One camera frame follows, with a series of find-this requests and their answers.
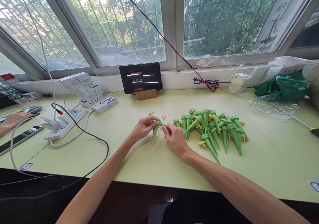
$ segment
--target table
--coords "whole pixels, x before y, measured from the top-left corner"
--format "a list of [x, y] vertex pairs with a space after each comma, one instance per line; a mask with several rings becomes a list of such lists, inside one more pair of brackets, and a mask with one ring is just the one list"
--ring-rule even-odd
[[[64, 97], [58, 96], [59, 104], [62, 104]], [[254, 111], [246, 102], [255, 98], [252, 90], [246, 89], [242, 97], [232, 96], [224, 88], [214, 93], [208, 89], [162, 91], [157, 98], [144, 101], [138, 101], [124, 93], [114, 94], [114, 97], [119, 103], [102, 114], [94, 112], [86, 129], [109, 143], [109, 157], [121, 145], [138, 119], [150, 112], [158, 117], [166, 115], [163, 122], [169, 123], [175, 118], [180, 119], [190, 108], [214, 109], [218, 114], [223, 112], [238, 115], [246, 122], [244, 128], [250, 137], [249, 142], [242, 144], [243, 156], [239, 156], [233, 141], [228, 142], [228, 152], [225, 154], [220, 141], [221, 150], [218, 154], [223, 166], [249, 178], [278, 198], [319, 203], [319, 193], [308, 183], [319, 181], [318, 138], [293, 119], [280, 122]], [[52, 99], [41, 99], [38, 102], [47, 107], [51, 101]], [[67, 99], [70, 106], [76, 103], [75, 96]], [[306, 102], [301, 102], [300, 106], [296, 116], [313, 127], [319, 127], [319, 112]], [[49, 108], [47, 116], [52, 117]], [[79, 122], [82, 127], [85, 118], [86, 116]], [[53, 148], [42, 139], [46, 132], [48, 130], [14, 149], [16, 159], [21, 157], [21, 165], [22, 160], [33, 163], [29, 171], [80, 177], [96, 167], [106, 155], [106, 145], [89, 135], [83, 134], [67, 146]], [[62, 140], [54, 143], [66, 142], [78, 132], [75, 127]], [[158, 132], [152, 146], [151, 137], [149, 134], [135, 144], [115, 181], [216, 191], [199, 173], [167, 148], [162, 131]], [[200, 135], [194, 131], [188, 145], [195, 152], [216, 162], [208, 149], [198, 146], [199, 141]], [[37, 151], [34, 149], [34, 152], [23, 155], [26, 146], [35, 142]], [[7, 154], [0, 157], [0, 167], [5, 165], [8, 168], [11, 166]]]

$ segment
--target person's right hand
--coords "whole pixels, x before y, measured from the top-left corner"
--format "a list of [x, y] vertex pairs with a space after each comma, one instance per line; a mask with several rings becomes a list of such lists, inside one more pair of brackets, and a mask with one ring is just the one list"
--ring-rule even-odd
[[4, 122], [1, 124], [2, 127], [6, 127], [8, 129], [12, 129], [20, 124], [22, 121], [26, 120], [27, 118], [32, 117], [33, 114], [26, 113], [22, 110], [17, 110], [10, 114]]
[[186, 155], [191, 151], [188, 147], [183, 135], [183, 130], [176, 127], [173, 124], [167, 124], [163, 126], [162, 130], [165, 134], [167, 146], [181, 159], [184, 159]]

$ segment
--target blue sticker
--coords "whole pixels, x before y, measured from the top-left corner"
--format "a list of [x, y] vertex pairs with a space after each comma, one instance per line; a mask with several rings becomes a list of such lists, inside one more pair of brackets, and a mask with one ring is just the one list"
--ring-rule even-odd
[[25, 163], [24, 165], [22, 165], [21, 168], [19, 168], [19, 170], [21, 170], [21, 171], [28, 170], [29, 168], [31, 168], [32, 165], [33, 165], [33, 163]]
[[310, 184], [317, 192], [319, 192], [319, 183], [309, 182], [309, 184]]

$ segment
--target white wall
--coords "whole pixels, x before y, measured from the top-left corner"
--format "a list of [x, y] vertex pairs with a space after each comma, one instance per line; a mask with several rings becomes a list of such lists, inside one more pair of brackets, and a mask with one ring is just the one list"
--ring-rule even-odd
[[[266, 72], [266, 64], [258, 66], [245, 66], [244, 73], [250, 74], [255, 67], [258, 71], [254, 74], [253, 78], [248, 80], [245, 85], [258, 84]], [[222, 68], [206, 68], [196, 69], [196, 71], [205, 80], [217, 79], [220, 82], [227, 81], [234, 75], [237, 66], [222, 67]], [[161, 72], [163, 89], [164, 90], [183, 90], [183, 89], [202, 89], [206, 88], [205, 84], [194, 85], [193, 78], [197, 77], [196, 73], [192, 70], [177, 71], [162, 71]], [[122, 80], [120, 75], [106, 75], [106, 76], [92, 76], [93, 80], [99, 84], [104, 92], [113, 92], [123, 90]], [[59, 80], [54, 80], [55, 93], [57, 95], [70, 94]], [[25, 81], [13, 85], [14, 88], [32, 92], [38, 91], [41, 94], [52, 94], [53, 87], [50, 80], [43, 81]]]

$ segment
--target plastic bag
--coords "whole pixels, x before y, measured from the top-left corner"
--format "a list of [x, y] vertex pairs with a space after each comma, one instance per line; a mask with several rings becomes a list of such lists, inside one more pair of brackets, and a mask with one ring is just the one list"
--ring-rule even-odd
[[254, 88], [256, 96], [273, 95], [272, 100], [299, 102], [304, 99], [308, 86], [302, 70], [298, 70], [291, 75], [274, 76]]
[[275, 57], [273, 61], [268, 63], [268, 70], [261, 82], [269, 80], [273, 76], [289, 75], [298, 70], [303, 69], [307, 65], [307, 69], [318, 65], [319, 60], [306, 60], [292, 56]]
[[233, 94], [233, 95], [244, 95], [244, 83], [249, 80], [250, 78], [253, 77], [254, 73], [256, 72], [257, 68], [255, 68], [249, 75], [242, 73], [242, 70], [244, 68], [244, 65], [240, 65], [236, 72], [235, 75], [231, 76], [228, 81], [230, 82], [230, 85], [228, 86], [228, 92]]
[[[281, 108], [283, 111], [270, 104], [269, 101]], [[295, 117], [295, 110], [299, 108], [299, 106], [293, 102], [277, 102], [276, 97], [273, 95], [259, 96], [258, 98], [249, 100], [247, 102], [249, 103], [250, 107], [257, 112], [264, 113], [267, 116], [280, 121], [286, 121]]]

